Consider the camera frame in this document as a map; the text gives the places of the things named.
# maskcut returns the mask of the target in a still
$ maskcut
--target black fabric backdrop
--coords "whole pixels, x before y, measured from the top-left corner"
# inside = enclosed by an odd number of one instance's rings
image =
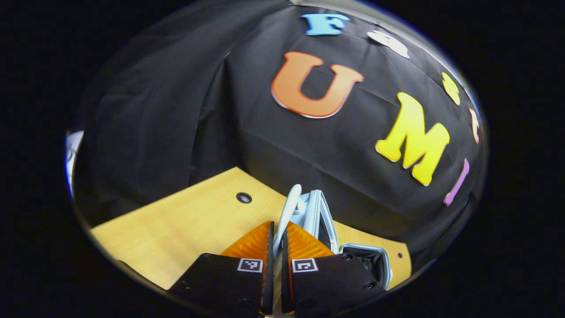
[[[99,68],[185,2],[8,4],[7,219],[9,316],[185,316],[112,267],[68,203],[64,134]],[[447,252],[404,289],[365,310],[383,316],[557,316],[560,249],[554,208],[563,3],[382,2],[428,35],[468,75],[490,123],[485,196]],[[367,314],[358,311],[353,316]]]
[[[113,56],[85,93],[75,128],[85,130],[74,176],[88,223],[238,166],[284,195],[296,183],[322,190],[334,220],[405,242],[413,272],[443,252],[480,196],[486,123],[477,145],[468,111],[475,107],[461,86],[461,104],[453,103],[442,85],[449,71],[423,49],[354,16],[339,36],[307,36],[301,15],[312,13],[339,12],[286,0],[207,1],[158,22]],[[411,58],[368,41],[374,29],[406,43]],[[364,80],[334,116],[292,113],[271,96],[288,51],[324,61],[302,86],[311,98],[327,90],[333,64]],[[450,134],[427,187],[375,152],[398,116],[398,92],[423,105],[426,131],[442,123]],[[465,158],[471,172],[446,207]]]

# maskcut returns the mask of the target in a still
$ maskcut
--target white plastic part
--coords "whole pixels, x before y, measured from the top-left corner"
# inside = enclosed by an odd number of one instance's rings
[[[302,186],[300,184],[295,184],[294,187],[290,189],[288,192],[288,196],[286,197],[286,202],[284,207],[282,208],[281,218],[279,220],[279,226],[277,228],[277,235],[275,237],[275,241],[273,242],[273,258],[276,259],[279,253],[279,248],[281,245],[281,240],[283,239],[283,233],[288,225],[288,221],[290,221],[290,217],[294,214],[294,211],[297,210],[298,200],[300,199],[300,193],[302,192]]]
[[[75,171],[75,161],[76,154],[79,151],[79,146],[82,142],[82,136],[84,135],[84,130],[73,132],[67,136],[67,153],[65,155],[65,167],[67,171],[67,182],[69,185],[69,192],[71,193],[71,198],[74,198],[73,194],[73,172]]]
[[[273,242],[273,256],[276,258],[281,247],[283,232],[288,222],[300,226],[313,237],[318,238],[320,232],[320,221],[323,220],[330,242],[330,250],[337,254],[339,245],[337,242],[336,229],[333,226],[332,215],[329,212],[328,203],[320,190],[301,195],[302,186],[296,184],[290,189],[285,205],[282,209],[281,218],[277,227],[277,234]]]
[[[387,289],[388,285],[390,283],[390,281],[392,280],[392,268],[390,267],[390,261],[389,261],[389,257],[388,257],[388,253],[386,253],[386,250],[384,248],[381,247],[377,247],[377,246],[368,246],[368,245],[361,245],[361,244],[352,244],[352,243],[346,243],[343,244],[340,248],[340,253],[344,252],[344,249],[346,248],[356,248],[359,250],[365,250],[365,251],[376,251],[381,253],[381,255],[383,256],[383,263],[384,263],[384,277],[383,277],[383,289]]]

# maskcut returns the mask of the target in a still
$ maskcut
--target yellow letter m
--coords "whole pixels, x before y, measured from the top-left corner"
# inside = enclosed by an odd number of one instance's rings
[[[449,133],[440,123],[425,132],[424,110],[420,103],[402,92],[398,93],[398,99],[401,104],[398,118],[388,137],[377,141],[375,149],[387,159],[396,162],[402,156],[400,147],[406,140],[402,167],[408,169],[424,157],[414,166],[412,175],[424,186],[429,186],[445,146],[449,144]]]

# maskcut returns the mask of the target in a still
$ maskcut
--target black cloth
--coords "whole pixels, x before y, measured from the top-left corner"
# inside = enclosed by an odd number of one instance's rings
[[[486,169],[486,134],[472,134],[470,98],[445,93],[435,58],[402,36],[347,15],[343,34],[308,36],[303,14],[339,13],[286,0],[206,1],[141,33],[100,71],[75,130],[85,130],[75,171],[76,202],[97,225],[234,166],[286,195],[300,183],[324,192],[334,220],[405,242],[413,271],[436,258],[475,208]],[[400,40],[410,59],[367,37]],[[271,83],[299,51],[321,58],[302,92],[321,98],[333,64],[364,76],[342,109],[306,118],[282,108]],[[450,143],[424,187],[375,151],[396,121],[398,92],[418,100],[425,129],[442,123]],[[463,161],[470,173],[453,203],[444,197]]]

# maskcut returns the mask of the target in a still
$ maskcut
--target blue letter f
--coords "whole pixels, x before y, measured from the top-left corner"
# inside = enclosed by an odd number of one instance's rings
[[[341,34],[341,30],[332,28],[345,28],[343,20],[350,21],[347,16],[341,14],[303,14],[301,17],[308,20],[310,29],[306,31],[307,35],[337,35]]]

